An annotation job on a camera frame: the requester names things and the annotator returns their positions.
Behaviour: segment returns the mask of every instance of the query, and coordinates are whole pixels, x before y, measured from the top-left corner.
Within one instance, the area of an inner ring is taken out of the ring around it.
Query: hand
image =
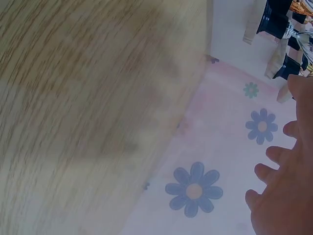
[[[313,78],[291,75],[288,87],[297,102],[297,121],[285,125],[283,132],[297,141],[292,150],[276,146],[266,150],[278,170],[263,164],[255,167],[267,184],[261,195],[246,192],[257,235],[313,234]]]

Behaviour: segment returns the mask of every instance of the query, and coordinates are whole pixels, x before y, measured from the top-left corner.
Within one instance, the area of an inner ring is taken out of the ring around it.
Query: wood grain surface
[[[206,0],[0,1],[0,234],[115,235],[205,67]]]

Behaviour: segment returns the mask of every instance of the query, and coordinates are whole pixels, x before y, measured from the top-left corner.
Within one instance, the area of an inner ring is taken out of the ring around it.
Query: pink tablecloth
[[[295,102],[214,60],[122,235],[253,235],[245,192],[265,185],[257,163],[270,145],[291,148],[284,124]]]

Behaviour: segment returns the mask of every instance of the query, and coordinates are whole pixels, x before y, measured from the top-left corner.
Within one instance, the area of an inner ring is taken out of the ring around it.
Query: flower center
[[[186,195],[190,199],[198,199],[202,195],[202,188],[198,184],[191,184],[186,189]]]
[[[265,121],[261,121],[258,125],[258,129],[261,132],[265,132],[267,130],[267,128],[268,128],[268,125]]]

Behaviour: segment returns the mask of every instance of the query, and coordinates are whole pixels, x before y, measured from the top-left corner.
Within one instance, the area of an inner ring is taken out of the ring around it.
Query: blue flower print
[[[254,84],[253,82],[246,84],[246,87],[244,88],[245,96],[249,96],[250,99],[256,97],[257,93],[259,92],[257,87],[258,85]]]
[[[204,165],[200,162],[192,164],[190,174],[182,167],[174,171],[174,178],[179,184],[169,183],[165,186],[168,194],[176,195],[170,202],[171,209],[180,210],[185,206],[184,213],[188,218],[195,217],[199,207],[206,213],[213,211],[210,199],[220,199],[223,195],[220,187],[212,186],[220,174],[217,170],[203,173]]]
[[[266,109],[261,109],[260,114],[257,111],[251,113],[253,121],[246,122],[246,128],[251,130],[248,134],[249,140],[256,138],[257,144],[261,145],[266,139],[268,142],[273,140],[272,132],[278,130],[277,124],[273,123],[275,120],[274,114],[269,114]]]

